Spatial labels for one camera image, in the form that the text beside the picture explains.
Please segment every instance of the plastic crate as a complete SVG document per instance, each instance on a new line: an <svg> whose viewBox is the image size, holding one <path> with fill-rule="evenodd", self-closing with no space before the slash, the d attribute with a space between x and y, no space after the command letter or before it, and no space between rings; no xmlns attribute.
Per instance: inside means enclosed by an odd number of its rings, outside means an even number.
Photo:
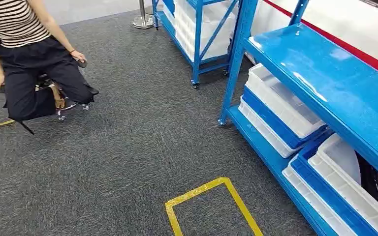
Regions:
<svg viewBox="0 0 378 236"><path fill-rule="evenodd" d="M218 27L218 24L223 18L226 10L227 9L222 2L206 5L203 7L200 36L201 51L205 48L215 29ZM174 16L176 18L176 31L180 31L181 36L185 37L187 41L194 46L196 31L195 9L193 9L189 5L187 0L177 0ZM227 44L226 46L228 46L231 32L234 30L234 26L235 16L234 14L230 13L212 44L222 44L222 42L225 42L225 44Z"/></svg>
<svg viewBox="0 0 378 236"><path fill-rule="evenodd" d="M181 47L186 52L186 54L190 58L190 60L192 62L194 62L194 58L195 58L195 47L194 47L194 45L192 43L190 43L188 41L188 39L184 35L182 35L182 33L180 31L176 31L176 39L179 41ZM228 53L228 50L227 50L228 45L229 45L229 41L228 41L228 43L221 43L221 44L213 43L213 44L211 44L211 46L208 48L208 51L206 52L206 54L202 58L202 60L227 54Z"/></svg>
<svg viewBox="0 0 378 236"><path fill-rule="evenodd" d="M353 230L338 216L335 211L328 206L302 177L292 168L291 163L297 159L298 156L289 161L286 169L282 171L283 176L298 190L298 192L305 198L305 200L318 212L318 214L327 222L327 224L340 236L356 235Z"/></svg>
<svg viewBox="0 0 378 236"><path fill-rule="evenodd" d="M332 132L326 132L316 140L308 143L298 153L298 158L292 161L290 165L307 183L307 185L309 185L309 187L311 187L313 191L315 191L325 203L327 203L327 205L333 209L340 218L342 218L356 235L377 236L378 232L374 227L327 182L327 179L330 178L330 176L323 177L308 162L310 158L316 155L321 144L323 144L323 142L331 135ZM348 168L351 174L356 172L356 169L359 169L358 165L353 165Z"/></svg>
<svg viewBox="0 0 378 236"><path fill-rule="evenodd" d="M292 149L301 147L307 141L318 137L326 131L327 125L323 125L307 137L300 138L249 89L247 84L244 86L243 98Z"/></svg>
<svg viewBox="0 0 378 236"><path fill-rule="evenodd" d="M250 69L246 86L301 139L325 125L262 64Z"/></svg>
<svg viewBox="0 0 378 236"><path fill-rule="evenodd" d="M297 150L291 149L261 117L241 97L238 110L250 121L250 123L263 135L263 137L273 146L273 148L284 158L290 157Z"/></svg>
<svg viewBox="0 0 378 236"><path fill-rule="evenodd" d="M364 190L354 149L337 134L308 163L378 232L378 202Z"/></svg>

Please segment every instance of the stanchion post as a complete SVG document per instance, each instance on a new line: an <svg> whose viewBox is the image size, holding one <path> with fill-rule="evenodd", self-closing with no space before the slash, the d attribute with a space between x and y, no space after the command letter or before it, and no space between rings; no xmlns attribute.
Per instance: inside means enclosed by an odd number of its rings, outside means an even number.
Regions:
<svg viewBox="0 0 378 236"><path fill-rule="evenodd" d="M153 16L146 14L146 9L144 8L144 0L140 0L140 16L135 17L132 24L137 29L148 29L153 27L154 19Z"/></svg>

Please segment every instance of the gray carpet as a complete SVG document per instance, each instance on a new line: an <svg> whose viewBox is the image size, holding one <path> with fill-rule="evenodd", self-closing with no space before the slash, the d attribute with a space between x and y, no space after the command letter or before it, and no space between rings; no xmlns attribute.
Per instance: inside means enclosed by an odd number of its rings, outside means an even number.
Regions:
<svg viewBox="0 0 378 236"><path fill-rule="evenodd" d="M136 14L63 27L101 92L91 110L29 121L35 136L0 128L0 236L172 236L164 203L218 177L231 179L265 235L314 235L242 135L217 126L221 72L193 90L166 32L134 29ZM175 211L184 235L252 235L223 186Z"/></svg>

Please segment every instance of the glossy blue shelf surface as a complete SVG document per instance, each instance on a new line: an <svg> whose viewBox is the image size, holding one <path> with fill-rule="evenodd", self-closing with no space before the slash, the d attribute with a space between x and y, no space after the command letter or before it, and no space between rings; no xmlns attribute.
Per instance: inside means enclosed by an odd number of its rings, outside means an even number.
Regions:
<svg viewBox="0 0 378 236"><path fill-rule="evenodd" d="M176 46L182 52L182 54L185 57L185 59L193 67L193 62L190 60L189 56L186 54L186 52L184 51L184 49L182 48L182 46L180 45L179 41L176 38L176 30L173 27L173 25L170 22L170 20L167 18L167 16L164 14L163 11L158 11L157 12L157 17L161 20L161 22L163 23L164 28L169 33L169 36L172 38L173 42L176 44ZM200 64L205 64L205 63L208 63L208 62L211 62L211 61L215 61L215 60L219 60L219 59L226 58L226 57L228 57L228 54L222 55L222 56L218 56L218 57L208 58L208 59L202 60ZM228 65L227 63L226 64L220 64L219 68L227 66L227 65Z"/></svg>
<svg viewBox="0 0 378 236"><path fill-rule="evenodd" d="M267 140L254 128L254 126L238 110L238 105L226 110L229 118L235 124L240 133L249 142L251 147L263 160L264 164L272 172L273 176L289 195L306 220L320 236L337 235L333 229L320 217L311 205L302 197L302 195L289 183L282 175L288 163L280 154L267 142Z"/></svg>
<svg viewBox="0 0 378 236"><path fill-rule="evenodd" d="M187 1L193 8L196 8L196 6L198 5L198 0L187 0ZM222 2L225 0L200 0L200 1L202 2L202 5L205 6L205 5L213 4L216 2Z"/></svg>
<svg viewBox="0 0 378 236"><path fill-rule="evenodd" d="M303 24L244 48L378 170L378 71Z"/></svg>

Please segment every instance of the woman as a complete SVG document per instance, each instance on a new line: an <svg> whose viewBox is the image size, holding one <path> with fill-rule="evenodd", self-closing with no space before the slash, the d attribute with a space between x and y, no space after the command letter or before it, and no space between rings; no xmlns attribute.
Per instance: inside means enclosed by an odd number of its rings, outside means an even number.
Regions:
<svg viewBox="0 0 378 236"><path fill-rule="evenodd" d="M9 118L53 115L64 106L58 85L79 104L93 102L77 62L85 56L69 43L42 0L0 0L0 88L5 83ZM57 84L35 91L39 73Z"/></svg>

